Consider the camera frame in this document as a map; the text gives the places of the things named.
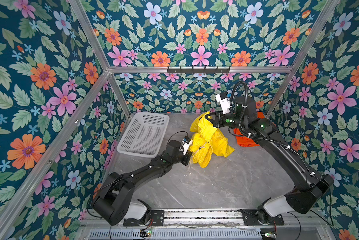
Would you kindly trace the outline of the yellow shorts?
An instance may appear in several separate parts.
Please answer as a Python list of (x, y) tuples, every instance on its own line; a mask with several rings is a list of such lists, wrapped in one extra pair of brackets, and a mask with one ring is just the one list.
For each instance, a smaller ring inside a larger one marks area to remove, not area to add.
[(234, 148), (229, 145), (228, 138), (209, 121), (206, 116), (209, 113), (206, 112), (197, 117), (189, 129), (193, 132), (192, 144), (189, 148), (192, 152), (191, 160), (194, 164), (199, 164), (201, 168), (208, 166), (212, 155), (227, 158), (234, 152)]

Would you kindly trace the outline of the orange shorts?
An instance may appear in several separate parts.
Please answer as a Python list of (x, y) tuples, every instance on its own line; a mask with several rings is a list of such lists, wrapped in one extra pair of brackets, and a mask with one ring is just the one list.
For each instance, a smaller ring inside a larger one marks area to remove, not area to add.
[(259, 119), (264, 119), (265, 115), (262, 112), (255, 112), (251, 115), (246, 115), (242, 113), (234, 114), (234, 124), (233, 124), (233, 134), (235, 135), (237, 144), (240, 147), (258, 147), (259, 145), (255, 143), (253, 139), (250, 139), (248, 136), (248, 128), (250, 125), (257, 122)]

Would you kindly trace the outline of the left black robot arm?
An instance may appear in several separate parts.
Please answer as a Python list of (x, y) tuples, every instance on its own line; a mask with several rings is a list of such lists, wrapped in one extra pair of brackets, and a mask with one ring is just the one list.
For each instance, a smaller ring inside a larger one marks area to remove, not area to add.
[(111, 173), (95, 191), (92, 209), (111, 226), (122, 220), (133, 220), (144, 226), (152, 219), (152, 208), (144, 201), (132, 202), (134, 192), (148, 182), (161, 178), (172, 170), (173, 165), (187, 166), (190, 161), (190, 139), (179, 142), (170, 140), (166, 149), (151, 161), (129, 173)]

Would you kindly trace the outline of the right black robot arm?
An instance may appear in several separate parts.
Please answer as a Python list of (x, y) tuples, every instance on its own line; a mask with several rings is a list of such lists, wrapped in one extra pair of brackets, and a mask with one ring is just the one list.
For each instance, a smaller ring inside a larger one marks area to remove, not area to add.
[(307, 214), (333, 186), (333, 178), (314, 172), (269, 119), (258, 118), (256, 114), (248, 117), (222, 112), (206, 114), (205, 119), (216, 128), (239, 129), (243, 136), (265, 149), (293, 181), (294, 187), (290, 192), (258, 206), (255, 217), (259, 223), (267, 225), (273, 218), (287, 212)]

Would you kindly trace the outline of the white plastic laundry basket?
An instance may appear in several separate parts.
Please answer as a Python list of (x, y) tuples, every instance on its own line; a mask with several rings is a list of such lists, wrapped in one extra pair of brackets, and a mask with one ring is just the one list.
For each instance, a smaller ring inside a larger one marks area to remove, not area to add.
[(136, 113), (118, 143), (121, 154), (154, 158), (160, 151), (170, 117), (164, 114)]

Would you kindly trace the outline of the left electronics board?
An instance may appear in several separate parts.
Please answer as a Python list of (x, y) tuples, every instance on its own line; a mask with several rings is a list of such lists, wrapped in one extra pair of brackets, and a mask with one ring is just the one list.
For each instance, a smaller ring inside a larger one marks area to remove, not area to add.
[(145, 239), (145, 238), (150, 238), (152, 236), (152, 230), (141, 230), (140, 231), (140, 237)]

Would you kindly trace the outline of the electronics board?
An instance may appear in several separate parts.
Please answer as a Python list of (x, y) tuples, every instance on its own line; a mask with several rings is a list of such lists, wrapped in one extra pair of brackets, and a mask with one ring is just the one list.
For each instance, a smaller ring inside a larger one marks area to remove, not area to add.
[(141, 230), (140, 231), (140, 237), (145, 239), (145, 238), (150, 238), (152, 236), (152, 230)]
[(276, 240), (276, 232), (275, 231), (271, 231), (271, 232), (260, 232), (262, 240)]

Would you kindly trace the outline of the right electronics board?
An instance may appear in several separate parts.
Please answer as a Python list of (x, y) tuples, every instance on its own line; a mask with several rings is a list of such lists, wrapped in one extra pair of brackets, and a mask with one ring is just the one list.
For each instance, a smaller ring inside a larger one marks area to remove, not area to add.
[(260, 232), (262, 240), (276, 240), (276, 232), (275, 231), (271, 231), (271, 232)]

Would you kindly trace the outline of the white ventilation grille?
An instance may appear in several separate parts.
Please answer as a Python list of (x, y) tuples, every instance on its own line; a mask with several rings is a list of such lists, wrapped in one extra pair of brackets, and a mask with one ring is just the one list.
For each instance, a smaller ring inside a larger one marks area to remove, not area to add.
[(239, 229), (153, 229), (141, 238), (140, 229), (92, 230), (89, 240), (261, 240), (260, 230)]

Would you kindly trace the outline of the black hook rail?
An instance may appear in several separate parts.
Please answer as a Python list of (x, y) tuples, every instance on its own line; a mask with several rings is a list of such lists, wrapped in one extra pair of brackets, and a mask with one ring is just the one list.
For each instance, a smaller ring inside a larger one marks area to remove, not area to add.
[(167, 73), (173, 74), (225, 74), (230, 67), (167, 67)]

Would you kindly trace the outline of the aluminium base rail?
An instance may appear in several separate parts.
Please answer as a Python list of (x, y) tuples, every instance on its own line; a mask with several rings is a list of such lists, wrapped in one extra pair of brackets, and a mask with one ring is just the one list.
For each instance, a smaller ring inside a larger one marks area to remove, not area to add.
[(110, 226), (105, 220), (89, 217), (81, 222), (78, 235), (88, 235), (91, 230), (119, 230), (119, 229), (261, 229), (261, 230), (286, 230), (297, 229), (302, 231), (317, 230), (330, 231), (328, 223), (318, 217), (318, 209), (305, 215), (297, 212), (282, 214), (284, 226), (245, 226), (242, 213), (239, 209), (164, 209), (165, 219), (162, 227), (124, 227), (123, 221), (115, 226)]

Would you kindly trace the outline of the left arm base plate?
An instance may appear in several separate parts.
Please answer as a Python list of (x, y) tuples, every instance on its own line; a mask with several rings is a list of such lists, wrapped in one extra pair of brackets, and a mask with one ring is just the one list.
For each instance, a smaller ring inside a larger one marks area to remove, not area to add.
[(152, 210), (145, 214), (141, 220), (125, 219), (123, 222), (124, 227), (162, 227), (164, 225), (165, 211)]

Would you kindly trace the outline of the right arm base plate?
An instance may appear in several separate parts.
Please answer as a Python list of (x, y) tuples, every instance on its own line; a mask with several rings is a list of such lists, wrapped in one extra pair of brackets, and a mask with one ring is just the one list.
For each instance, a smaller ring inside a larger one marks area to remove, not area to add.
[(282, 215), (271, 217), (266, 212), (257, 209), (239, 209), (245, 226), (284, 226)]

